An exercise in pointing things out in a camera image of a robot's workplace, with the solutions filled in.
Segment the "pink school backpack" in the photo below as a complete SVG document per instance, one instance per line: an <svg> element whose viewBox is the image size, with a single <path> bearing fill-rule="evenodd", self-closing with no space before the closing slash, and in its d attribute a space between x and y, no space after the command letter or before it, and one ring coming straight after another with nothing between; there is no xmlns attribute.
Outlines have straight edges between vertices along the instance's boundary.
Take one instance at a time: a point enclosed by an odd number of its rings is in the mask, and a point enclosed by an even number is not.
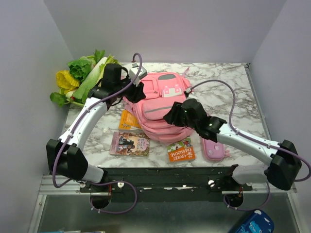
<svg viewBox="0 0 311 233"><path fill-rule="evenodd" d="M191 87L187 79L188 69L183 74L175 72L148 73L140 82L144 84L145 99L131 103L127 98L125 109L133 114L143 132L152 140L175 143L193 133L192 129L168 124L163 117L175 102L184 102L184 92Z"/></svg>

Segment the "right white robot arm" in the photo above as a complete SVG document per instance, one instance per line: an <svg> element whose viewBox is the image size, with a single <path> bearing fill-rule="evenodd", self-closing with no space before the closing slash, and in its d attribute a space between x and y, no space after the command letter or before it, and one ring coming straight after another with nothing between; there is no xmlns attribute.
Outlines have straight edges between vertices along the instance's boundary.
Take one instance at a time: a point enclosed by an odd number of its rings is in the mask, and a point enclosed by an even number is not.
<svg viewBox="0 0 311 233"><path fill-rule="evenodd" d="M226 175L224 186L229 190L246 183L270 183L288 191L302 167L291 141L279 143L235 129L224 119L207 115L202 104L195 99L175 102L164 120L170 125L191 128L203 139L229 145L263 162L261 168L237 166Z"/></svg>

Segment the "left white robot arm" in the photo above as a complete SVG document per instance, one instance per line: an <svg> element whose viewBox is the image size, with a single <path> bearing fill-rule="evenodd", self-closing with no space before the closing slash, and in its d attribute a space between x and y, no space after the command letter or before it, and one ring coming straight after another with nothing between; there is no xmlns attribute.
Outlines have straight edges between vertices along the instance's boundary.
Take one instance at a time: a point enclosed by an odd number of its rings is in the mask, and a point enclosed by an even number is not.
<svg viewBox="0 0 311 233"><path fill-rule="evenodd" d="M133 64L130 70L117 64L104 68L99 85L88 93L86 102L72 125L57 139L46 144L49 170L53 175L63 175L70 180L91 182L98 192L107 188L108 180L104 170L90 165L83 154L85 143L100 118L118 98L127 98L137 103L145 98L141 79L147 75L142 65Z"/></svg>

